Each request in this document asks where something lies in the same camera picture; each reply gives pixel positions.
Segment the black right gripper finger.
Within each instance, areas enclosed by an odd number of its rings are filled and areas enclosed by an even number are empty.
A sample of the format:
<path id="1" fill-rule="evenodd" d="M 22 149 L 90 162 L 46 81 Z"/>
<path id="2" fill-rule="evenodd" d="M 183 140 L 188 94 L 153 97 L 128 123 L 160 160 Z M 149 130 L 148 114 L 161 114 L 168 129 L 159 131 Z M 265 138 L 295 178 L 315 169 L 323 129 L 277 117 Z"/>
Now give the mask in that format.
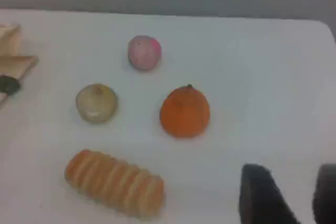
<path id="1" fill-rule="evenodd" d="M 245 164 L 241 171 L 241 223 L 299 223 L 267 168 L 258 164 Z"/>
<path id="2" fill-rule="evenodd" d="M 313 197 L 316 223 L 335 224 L 335 164 L 320 166 Z"/>

